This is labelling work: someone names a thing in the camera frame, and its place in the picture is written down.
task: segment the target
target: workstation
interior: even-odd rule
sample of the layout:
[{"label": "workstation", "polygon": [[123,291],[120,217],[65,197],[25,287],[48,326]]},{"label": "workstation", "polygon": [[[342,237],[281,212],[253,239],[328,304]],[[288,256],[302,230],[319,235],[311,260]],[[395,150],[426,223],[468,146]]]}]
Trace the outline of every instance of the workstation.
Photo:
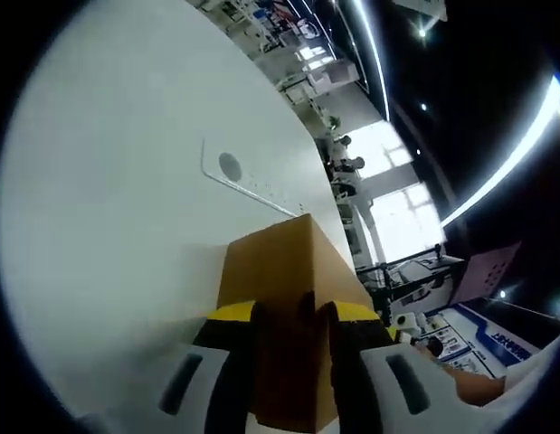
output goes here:
[{"label": "workstation", "polygon": [[[214,25],[223,2],[88,3],[16,101],[0,156],[0,294],[45,400],[84,426],[136,427],[124,432],[218,432],[224,417],[215,431],[205,426],[229,409],[237,432],[354,432],[332,363],[338,378],[350,373],[378,396],[394,390],[389,402],[404,405],[393,377],[355,377],[345,344],[331,358],[329,346],[339,351],[338,339],[366,321],[388,328],[381,355],[362,348],[362,363],[382,369],[405,357],[438,403],[426,417],[454,405],[481,432],[490,416],[455,404],[451,383],[398,344],[400,332],[413,343],[437,337],[441,363],[492,379],[538,354],[559,322],[511,314],[538,324],[546,338],[536,340],[504,325],[509,307],[493,306],[517,247],[447,254],[417,154],[370,104],[363,68],[335,54],[322,63],[331,42],[310,43],[326,37],[317,17],[317,28],[286,29],[285,15],[263,14],[260,2],[230,3],[236,21],[223,29]],[[238,33],[256,47],[250,55]],[[284,52],[289,67],[271,77]],[[288,85],[302,76],[309,88],[299,93]],[[276,343],[262,345],[264,362],[249,361],[254,406],[238,392],[251,391],[250,380],[238,389],[226,371],[238,349],[214,340],[210,327],[223,322],[250,334],[261,326]],[[177,391],[173,379],[193,363],[188,389]],[[350,400],[364,393],[374,391]],[[220,396],[247,401],[226,407]],[[397,432],[398,420],[417,426],[409,412],[380,411],[393,422],[384,432]],[[360,419],[375,423],[374,414]]]}]

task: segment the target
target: brown cardboard box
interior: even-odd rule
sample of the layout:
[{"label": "brown cardboard box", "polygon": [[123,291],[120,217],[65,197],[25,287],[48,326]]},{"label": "brown cardboard box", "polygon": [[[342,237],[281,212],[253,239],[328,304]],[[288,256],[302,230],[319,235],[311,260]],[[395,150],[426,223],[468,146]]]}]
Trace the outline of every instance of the brown cardboard box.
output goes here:
[{"label": "brown cardboard box", "polygon": [[218,306],[257,300],[259,330],[252,411],[262,425],[318,432],[337,417],[326,325],[331,300],[372,301],[309,214],[231,243]]}]

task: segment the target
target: circular hole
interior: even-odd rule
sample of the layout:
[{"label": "circular hole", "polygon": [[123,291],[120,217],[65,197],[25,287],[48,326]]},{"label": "circular hole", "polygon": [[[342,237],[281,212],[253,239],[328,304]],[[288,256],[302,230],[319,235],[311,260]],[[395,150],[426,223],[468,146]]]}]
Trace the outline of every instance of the circular hole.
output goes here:
[{"label": "circular hole", "polygon": [[242,179],[242,167],[237,158],[223,152],[219,155],[219,166],[222,168],[222,172],[230,181],[235,183]]}]

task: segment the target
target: white table surface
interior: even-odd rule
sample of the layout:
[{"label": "white table surface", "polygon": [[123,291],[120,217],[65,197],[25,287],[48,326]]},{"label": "white table surface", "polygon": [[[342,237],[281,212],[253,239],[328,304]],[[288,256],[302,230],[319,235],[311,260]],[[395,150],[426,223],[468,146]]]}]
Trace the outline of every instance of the white table surface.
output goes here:
[{"label": "white table surface", "polygon": [[183,0],[88,3],[19,100],[0,165],[0,276],[14,326],[74,414],[214,308],[225,245],[288,217],[205,177],[202,142],[302,201],[352,267],[314,141]]}]

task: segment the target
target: cardboard box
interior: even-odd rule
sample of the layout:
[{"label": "cardboard box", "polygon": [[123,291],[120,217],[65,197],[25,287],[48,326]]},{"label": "cardboard box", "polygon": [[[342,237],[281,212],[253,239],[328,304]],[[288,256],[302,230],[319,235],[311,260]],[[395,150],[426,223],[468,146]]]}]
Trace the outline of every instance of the cardboard box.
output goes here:
[{"label": "cardboard box", "polygon": [[337,417],[326,324],[331,300],[372,308],[372,300],[309,214],[231,243],[218,306],[257,300],[252,412],[276,429],[319,432]]}]

